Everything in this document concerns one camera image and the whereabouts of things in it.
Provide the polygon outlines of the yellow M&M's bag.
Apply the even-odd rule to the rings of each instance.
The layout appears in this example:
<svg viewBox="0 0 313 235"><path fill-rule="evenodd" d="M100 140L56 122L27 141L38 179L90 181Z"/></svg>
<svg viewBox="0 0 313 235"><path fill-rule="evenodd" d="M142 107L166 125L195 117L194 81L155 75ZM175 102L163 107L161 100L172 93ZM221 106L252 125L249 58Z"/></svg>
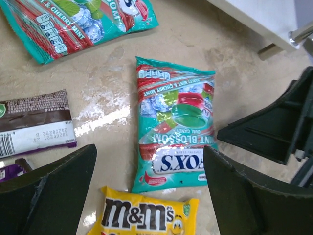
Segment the yellow M&M's bag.
<svg viewBox="0 0 313 235"><path fill-rule="evenodd" d="M171 201L101 188L101 215L90 235L193 235L199 200Z"/></svg>

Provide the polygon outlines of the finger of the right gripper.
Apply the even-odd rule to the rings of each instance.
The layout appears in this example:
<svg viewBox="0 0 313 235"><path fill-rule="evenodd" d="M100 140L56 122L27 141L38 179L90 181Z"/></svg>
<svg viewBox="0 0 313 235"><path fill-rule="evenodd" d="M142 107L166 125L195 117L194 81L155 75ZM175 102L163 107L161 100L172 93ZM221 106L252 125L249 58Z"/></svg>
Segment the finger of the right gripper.
<svg viewBox="0 0 313 235"><path fill-rule="evenodd" d="M283 165L296 150L312 156L313 68L269 106L220 129L217 138Z"/></svg>

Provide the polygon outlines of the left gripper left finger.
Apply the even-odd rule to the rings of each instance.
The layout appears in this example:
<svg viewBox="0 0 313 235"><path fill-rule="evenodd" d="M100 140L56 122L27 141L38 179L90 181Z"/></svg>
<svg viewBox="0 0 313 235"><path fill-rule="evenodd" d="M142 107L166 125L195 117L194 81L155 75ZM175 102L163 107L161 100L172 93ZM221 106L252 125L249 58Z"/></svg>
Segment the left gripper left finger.
<svg viewBox="0 0 313 235"><path fill-rule="evenodd" d="M97 158L86 145L0 185L2 235L76 234Z"/></svg>

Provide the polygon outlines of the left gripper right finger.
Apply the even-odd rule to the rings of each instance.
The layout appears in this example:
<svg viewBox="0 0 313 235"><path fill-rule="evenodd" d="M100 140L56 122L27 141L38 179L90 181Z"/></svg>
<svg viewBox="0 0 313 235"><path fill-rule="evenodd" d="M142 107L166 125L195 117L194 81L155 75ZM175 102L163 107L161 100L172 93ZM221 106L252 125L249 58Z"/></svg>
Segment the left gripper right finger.
<svg viewBox="0 0 313 235"><path fill-rule="evenodd" d="M311 235L313 172L286 183L206 146L205 174L222 235Z"/></svg>

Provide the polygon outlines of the Fox's mint blossom candy bag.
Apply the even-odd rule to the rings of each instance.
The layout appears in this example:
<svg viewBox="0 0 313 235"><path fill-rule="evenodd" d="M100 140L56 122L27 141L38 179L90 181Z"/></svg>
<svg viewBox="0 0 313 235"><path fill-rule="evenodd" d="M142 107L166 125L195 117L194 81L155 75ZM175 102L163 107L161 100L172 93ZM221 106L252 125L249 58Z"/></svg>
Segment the Fox's mint blossom candy bag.
<svg viewBox="0 0 313 235"><path fill-rule="evenodd" d="M138 165L133 193L207 185L203 149L218 148L215 74L136 58Z"/></svg>

